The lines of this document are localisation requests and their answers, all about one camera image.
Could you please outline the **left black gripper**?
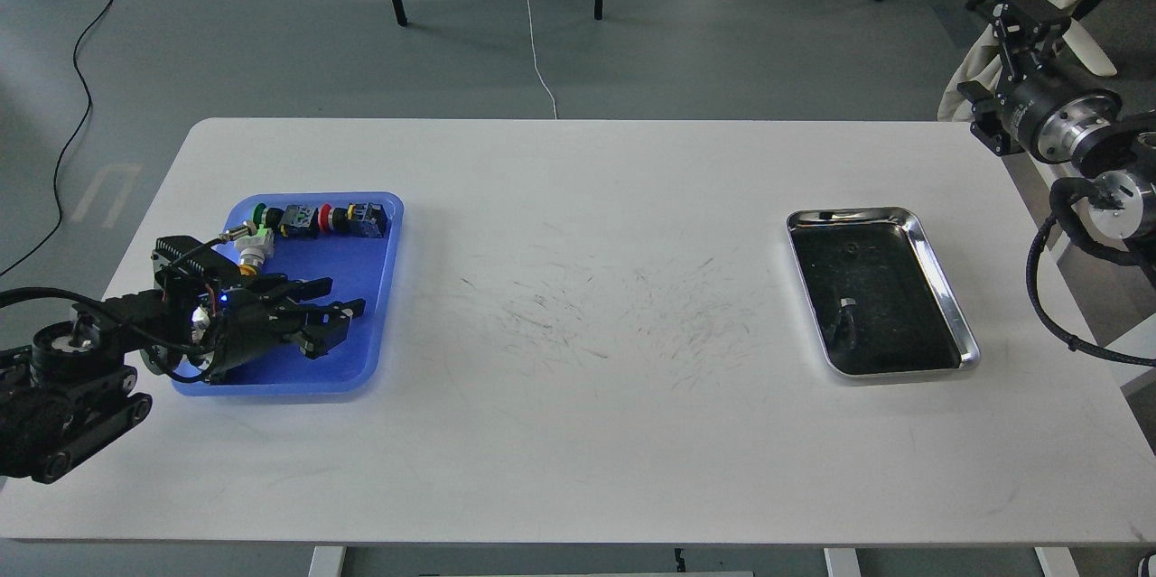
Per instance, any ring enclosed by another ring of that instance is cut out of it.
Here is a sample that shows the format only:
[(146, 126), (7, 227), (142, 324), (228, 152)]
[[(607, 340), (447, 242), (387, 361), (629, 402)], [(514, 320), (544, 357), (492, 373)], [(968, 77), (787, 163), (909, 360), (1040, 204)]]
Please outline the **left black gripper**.
[(362, 317), (364, 299), (309, 304), (327, 296), (333, 278), (294, 280), (286, 275), (253, 278), (253, 289), (237, 288), (216, 299), (208, 321), (207, 352), (199, 358), (199, 380), (227, 379), (234, 368), (260, 358), (281, 343), (292, 343), (306, 358), (323, 358), (343, 343), (351, 321)]

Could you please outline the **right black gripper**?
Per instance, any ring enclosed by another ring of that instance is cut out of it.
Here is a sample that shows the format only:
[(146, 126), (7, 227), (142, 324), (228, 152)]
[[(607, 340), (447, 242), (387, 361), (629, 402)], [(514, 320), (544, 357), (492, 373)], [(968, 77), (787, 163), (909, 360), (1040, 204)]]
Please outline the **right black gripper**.
[(1048, 0), (1006, 0), (993, 19), (1000, 71), (995, 96), (978, 80), (956, 90), (971, 134), (995, 156), (1027, 153), (1044, 164), (1122, 164), (1122, 109), (1109, 88), (1080, 88), (1055, 59), (1073, 19)]

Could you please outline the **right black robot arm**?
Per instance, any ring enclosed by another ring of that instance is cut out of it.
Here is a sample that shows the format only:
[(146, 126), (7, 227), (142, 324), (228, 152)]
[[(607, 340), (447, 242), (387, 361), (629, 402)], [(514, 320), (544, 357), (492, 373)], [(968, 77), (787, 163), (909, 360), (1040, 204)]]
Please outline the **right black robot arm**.
[(1153, 358), (1087, 342), (1053, 321), (1039, 297), (1038, 267), (1059, 227), (1085, 256), (1153, 278), (1153, 112), (1122, 116), (1118, 93), (1058, 59), (1055, 43), (1075, 21), (1048, 0), (1006, 0), (991, 25), (1000, 64), (994, 88), (979, 80), (957, 86), (971, 108), (971, 133), (999, 156), (1027, 153), (1043, 164), (1075, 169), (1074, 177), (1048, 187), (1048, 217), (1025, 262), (1030, 304), (1072, 352), (1150, 368)]

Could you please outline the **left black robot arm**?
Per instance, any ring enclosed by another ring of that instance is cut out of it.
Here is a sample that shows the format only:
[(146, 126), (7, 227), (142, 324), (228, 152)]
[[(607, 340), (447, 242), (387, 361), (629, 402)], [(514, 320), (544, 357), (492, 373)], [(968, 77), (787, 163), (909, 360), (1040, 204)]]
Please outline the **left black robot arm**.
[(323, 304), (329, 278), (166, 278), (147, 293), (95, 301), (50, 286), (3, 293), (3, 306), (71, 301), (71, 321), (3, 350), (3, 478), (50, 484), (144, 421), (153, 399), (136, 391), (131, 352), (178, 383), (218, 373), (292, 343), (321, 358), (342, 343), (364, 299)]

